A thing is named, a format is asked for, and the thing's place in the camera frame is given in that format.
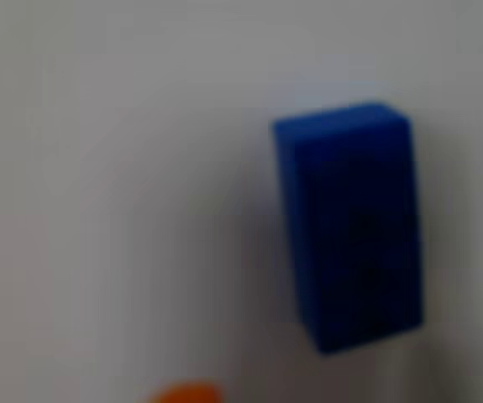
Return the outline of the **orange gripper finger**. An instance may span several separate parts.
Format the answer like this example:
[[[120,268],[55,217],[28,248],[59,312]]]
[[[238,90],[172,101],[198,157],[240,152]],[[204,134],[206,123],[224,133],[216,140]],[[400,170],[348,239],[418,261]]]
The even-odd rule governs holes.
[[[147,403],[220,403],[221,390],[213,382],[190,380],[168,385],[148,397]]]

